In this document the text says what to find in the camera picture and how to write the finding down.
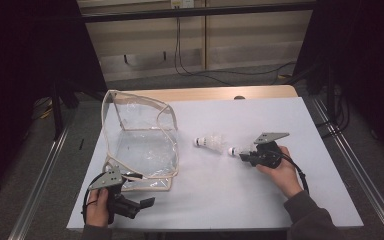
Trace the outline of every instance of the gray carpet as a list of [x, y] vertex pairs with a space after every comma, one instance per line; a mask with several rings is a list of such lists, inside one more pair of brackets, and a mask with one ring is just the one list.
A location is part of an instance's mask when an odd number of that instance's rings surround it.
[[[275, 67], [262, 66], [231, 70], [262, 72]], [[292, 69], [293, 66], [291, 65], [279, 73], [273, 72], [267, 75], [246, 76], [231, 73], [211, 73], [211, 76], [234, 86], [268, 85], [274, 82], [278, 74], [290, 74]], [[227, 84], [202, 76], [181, 77], [175, 74], [108, 83], [110, 89], [119, 90], [218, 86], [227, 86]], [[314, 96], [308, 96], [305, 91], [305, 82], [300, 82], [295, 87], [299, 95], [304, 98], [314, 121], [316, 123], [322, 122], [311, 101]], [[324, 93], [322, 92], [315, 97], [324, 98]], [[69, 129], [64, 147], [53, 169], [53, 174], [46, 186], [46, 191], [42, 196], [39, 209], [34, 216], [26, 239], [79, 239], [80, 237], [79, 233], [67, 230], [65, 226], [83, 182], [101, 124], [99, 119], [100, 103], [82, 94], [79, 94], [79, 99], [81, 100], [80, 106], [76, 110], [72, 127]], [[2, 181], [0, 239], [8, 238], [49, 153], [53, 138], [52, 124], [52, 116], [34, 122], [28, 138]], [[326, 129], [321, 127], [320, 132], [323, 134]], [[384, 196], [384, 144], [372, 137], [370, 126], [352, 108], [352, 105], [351, 123], [344, 131], [344, 135], [374, 184]], [[384, 239], [383, 223], [359, 187], [358, 181], [338, 147], [332, 138], [326, 138], [324, 142], [365, 225], [362, 228], [343, 230], [344, 233], [349, 239]], [[168, 233], [164, 235], [165, 239], [281, 239], [284, 236], [282, 232]], [[145, 239], [145, 237], [142, 233], [118, 231], [115, 233], [114, 239]]]

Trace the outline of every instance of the clear plastic sheet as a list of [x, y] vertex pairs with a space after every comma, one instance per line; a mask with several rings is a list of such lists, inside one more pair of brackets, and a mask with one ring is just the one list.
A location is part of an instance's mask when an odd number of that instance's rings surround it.
[[118, 166], [138, 173], [128, 190], [169, 190], [178, 172], [177, 122], [170, 105], [155, 99], [109, 90], [102, 103], [107, 143], [103, 171]]

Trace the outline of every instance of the table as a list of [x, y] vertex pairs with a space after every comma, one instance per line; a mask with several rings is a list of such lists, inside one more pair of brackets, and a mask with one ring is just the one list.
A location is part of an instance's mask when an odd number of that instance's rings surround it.
[[[307, 174], [312, 197], [330, 211], [334, 223], [345, 228], [363, 225], [304, 103], [291, 86], [128, 93], [168, 101], [173, 107], [180, 132], [180, 171], [168, 192], [125, 193], [127, 198], [135, 201], [155, 196], [156, 203], [141, 211], [134, 220], [116, 216], [111, 227], [135, 231], [225, 231], [290, 226], [289, 216], [282, 206], [285, 198], [267, 176], [228, 156], [192, 146], [193, 136], [199, 137], [209, 129], [223, 131], [229, 124], [235, 129], [227, 134], [230, 144], [241, 144], [247, 139], [253, 141], [261, 133], [259, 123], [262, 120], [267, 129], [291, 133], [278, 143], [288, 146], [292, 157], [297, 158], [295, 161]], [[236, 96], [247, 100], [233, 101]], [[235, 113], [230, 121], [202, 121], [203, 115], [220, 120], [230, 110]], [[246, 124], [241, 124], [241, 118], [246, 118]], [[101, 134], [67, 225], [69, 229], [83, 227], [79, 214], [83, 195], [91, 179], [100, 172], [105, 150]]]

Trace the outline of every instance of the black sleeve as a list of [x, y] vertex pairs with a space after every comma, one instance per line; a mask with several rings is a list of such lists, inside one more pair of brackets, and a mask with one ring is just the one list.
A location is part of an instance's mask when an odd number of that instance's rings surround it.
[[306, 191], [293, 196], [284, 206], [292, 220], [288, 239], [345, 239], [333, 225], [329, 212], [319, 208]]
[[85, 225], [81, 240], [111, 240], [112, 230], [110, 228]]

